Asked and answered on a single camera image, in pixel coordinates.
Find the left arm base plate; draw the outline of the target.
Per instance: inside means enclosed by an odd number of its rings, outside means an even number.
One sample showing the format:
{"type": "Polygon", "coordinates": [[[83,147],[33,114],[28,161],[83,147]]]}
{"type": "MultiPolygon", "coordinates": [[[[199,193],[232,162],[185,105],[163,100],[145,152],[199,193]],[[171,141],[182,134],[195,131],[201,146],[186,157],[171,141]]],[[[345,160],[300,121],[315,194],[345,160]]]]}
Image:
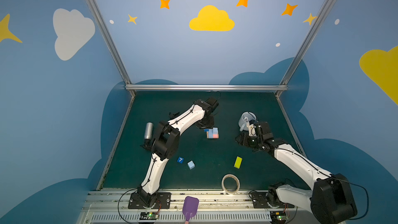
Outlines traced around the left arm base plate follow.
{"type": "Polygon", "coordinates": [[[140,196],[134,192],[130,196],[128,209],[169,209],[171,204],[171,193],[156,193],[152,196],[140,196]]]}

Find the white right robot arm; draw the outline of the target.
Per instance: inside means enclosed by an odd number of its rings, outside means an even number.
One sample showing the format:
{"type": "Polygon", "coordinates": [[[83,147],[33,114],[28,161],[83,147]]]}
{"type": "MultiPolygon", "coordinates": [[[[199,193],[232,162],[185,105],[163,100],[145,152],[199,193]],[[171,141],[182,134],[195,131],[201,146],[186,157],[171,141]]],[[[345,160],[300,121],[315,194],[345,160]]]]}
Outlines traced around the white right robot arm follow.
{"type": "Polygon", "coordinates": [[[291,204],[312,213],[321,224],[339,224],[357,215],[350,182],[345,176],[317,166],[285,140],[275,138],[267,122],[251,120],[241,124],[239,130],[239,145],[268,153],[309,187],[304,190],[286,183],[269,186],[265,199],[270,207],[291,204]]]}

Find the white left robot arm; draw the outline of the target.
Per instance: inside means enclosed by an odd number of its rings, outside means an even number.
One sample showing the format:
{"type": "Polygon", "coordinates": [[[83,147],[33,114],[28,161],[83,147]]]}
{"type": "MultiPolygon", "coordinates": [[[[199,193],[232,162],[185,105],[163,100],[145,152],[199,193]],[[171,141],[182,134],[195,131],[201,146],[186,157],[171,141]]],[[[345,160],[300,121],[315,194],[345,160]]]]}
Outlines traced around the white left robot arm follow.
{"type": "Polygon", "coordinates": [[[167,162],[178,149],[180,136],[193,124],[203,129],[212,128],[212,113],[218,105],[218,100],[212,97],[206,101],[198,99],[179,116],[159,122],[152,139],[150,165],[144,180],[137,188],[137,195],[144,207],[150,208],[155,204],[162,174],[167,162]]]}

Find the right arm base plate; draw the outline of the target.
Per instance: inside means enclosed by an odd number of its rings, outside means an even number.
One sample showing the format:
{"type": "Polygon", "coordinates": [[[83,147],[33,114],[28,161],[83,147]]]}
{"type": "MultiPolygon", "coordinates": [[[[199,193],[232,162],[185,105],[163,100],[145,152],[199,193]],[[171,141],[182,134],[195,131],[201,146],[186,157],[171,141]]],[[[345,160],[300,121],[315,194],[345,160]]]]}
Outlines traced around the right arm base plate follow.
{"type": "Polygon", "coordinates": [[[254,208],[285,208],[285,204],[272,200],[268,197],[268,192],[264,191],[250,191],[248,193],[254,208]]]}

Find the light blue long block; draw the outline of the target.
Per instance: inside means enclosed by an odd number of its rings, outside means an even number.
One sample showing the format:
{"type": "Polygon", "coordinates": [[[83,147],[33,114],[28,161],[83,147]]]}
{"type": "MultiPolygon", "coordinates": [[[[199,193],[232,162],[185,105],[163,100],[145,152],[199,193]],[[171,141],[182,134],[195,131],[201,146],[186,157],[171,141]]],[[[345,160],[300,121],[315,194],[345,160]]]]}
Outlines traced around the light blue long block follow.
{"type": "Polygon", "coordinates": [[[213,139],[213,130],[212,130],[212,129],[209,129],[209,130],[206,132],[206,135],[207,135],[207,138],[208,138],[208,139],[213,139]]]}

